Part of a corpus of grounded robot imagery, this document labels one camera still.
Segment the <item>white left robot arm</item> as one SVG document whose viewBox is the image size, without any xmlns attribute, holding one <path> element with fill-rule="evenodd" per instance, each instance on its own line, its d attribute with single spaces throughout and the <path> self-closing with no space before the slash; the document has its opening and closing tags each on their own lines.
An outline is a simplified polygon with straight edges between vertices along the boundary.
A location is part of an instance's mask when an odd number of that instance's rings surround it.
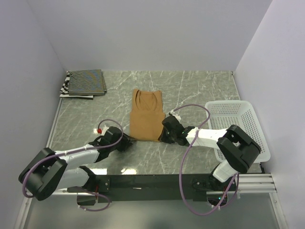
<svg viewBox="0 0 305 229">
<path fill-rule="evenodd" d="M 111 126 L 80 148 L 68 151 L 44 148 L 19 175 L 22 192 L 39 201 L 63 188 L 80 187 L 85 192 L 104 192 L 107 188 L 99 184 L 97 175 L 86 165 L 106 159 L 113 151 L 125 152 L 134 141 L 119 128 Z"/>
</svg>

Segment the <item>tan brown tank top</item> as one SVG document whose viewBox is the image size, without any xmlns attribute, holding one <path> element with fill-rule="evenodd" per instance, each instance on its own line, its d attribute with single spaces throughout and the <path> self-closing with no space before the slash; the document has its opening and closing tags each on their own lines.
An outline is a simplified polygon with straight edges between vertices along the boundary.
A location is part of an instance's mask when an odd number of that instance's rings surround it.
<svg viewBox="0 0 305 229">
<path fill-rule="evenodd" d="M 158 142 L 163 131 L 162 92 L 134 89 L 130 112 L 130 136 L 139 141 Z"/>
</svg>

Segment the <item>thin striped tank top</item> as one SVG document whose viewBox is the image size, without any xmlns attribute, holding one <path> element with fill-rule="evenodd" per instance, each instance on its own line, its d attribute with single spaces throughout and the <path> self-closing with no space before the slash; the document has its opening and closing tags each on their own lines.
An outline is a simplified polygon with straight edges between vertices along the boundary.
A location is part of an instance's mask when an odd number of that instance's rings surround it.
<svg viewBox="0 0 305 229">
<path fill-rule="evenodd" d="M 67 71 L 66 79 L 69 79 L 70 95 L 105 95 L 107 87 L 103 71 L 98 70 L 77 70 Z"/>
</svg>

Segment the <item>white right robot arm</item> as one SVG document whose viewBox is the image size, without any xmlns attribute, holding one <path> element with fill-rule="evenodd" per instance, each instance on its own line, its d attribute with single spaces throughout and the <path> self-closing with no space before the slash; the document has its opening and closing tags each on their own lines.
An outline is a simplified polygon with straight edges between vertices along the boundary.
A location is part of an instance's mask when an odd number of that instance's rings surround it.
<svg viewBox="0 0 305 229">
<path fill-rule="evenodd" d="M 247 173 L 261 153 L 260 146 L 237 125 L 218 130 L 183 127 L 174 115 L 165 118 L 162 125 L 161 142 L 185 146 L 186 153 L 192 147 L 208 147 L 222 152 L 224 161 L 213 169 L 204 184 L 210 190 L 220 190 L 234 175 Z"/>
</svg>

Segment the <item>wide striped tank top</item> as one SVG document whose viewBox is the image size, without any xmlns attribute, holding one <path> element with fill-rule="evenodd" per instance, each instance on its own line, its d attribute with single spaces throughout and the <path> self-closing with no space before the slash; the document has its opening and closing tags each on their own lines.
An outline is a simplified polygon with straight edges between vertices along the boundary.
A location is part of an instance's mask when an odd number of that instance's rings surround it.
<svg viewBox="0 0 305 229">
<path fill-rule="evenodd" d="M 75 98 L 75 99 L 87 99 L 93 100 L 93 95 L 70 95 L 69 94 L 69 79 L 66 79 L 60 89 L 60 98 Z"/>
</svg>

